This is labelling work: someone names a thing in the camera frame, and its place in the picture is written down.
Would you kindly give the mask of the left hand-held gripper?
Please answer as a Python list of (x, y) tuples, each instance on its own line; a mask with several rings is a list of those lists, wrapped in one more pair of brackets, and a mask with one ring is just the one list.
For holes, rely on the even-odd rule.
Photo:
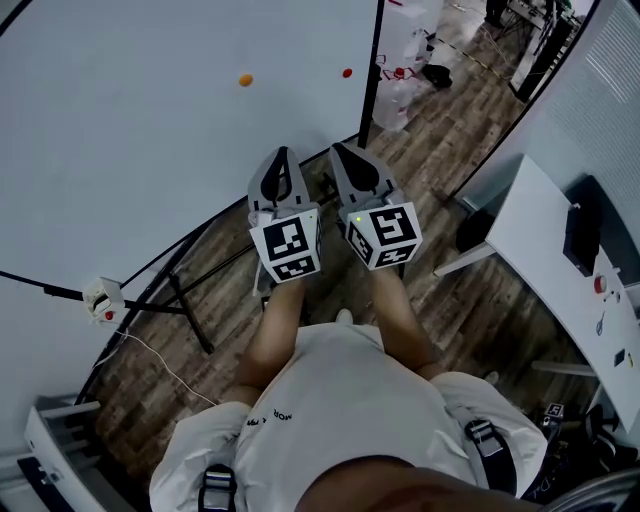
[(280, 284), (319, 272), (320, 207), (291, 148), (277, 148), (259, 165), (248, 200), (249, 233), (271, 278)]

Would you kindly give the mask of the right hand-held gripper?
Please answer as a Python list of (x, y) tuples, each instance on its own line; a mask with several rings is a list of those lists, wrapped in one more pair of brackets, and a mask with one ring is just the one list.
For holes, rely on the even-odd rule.
[(403, 265), (423, 237), (414, 204), (397, 188), (391, 169), (366, 150), (334, 143), (330, 163), (341, 200), (343, 237), (370, 270)]

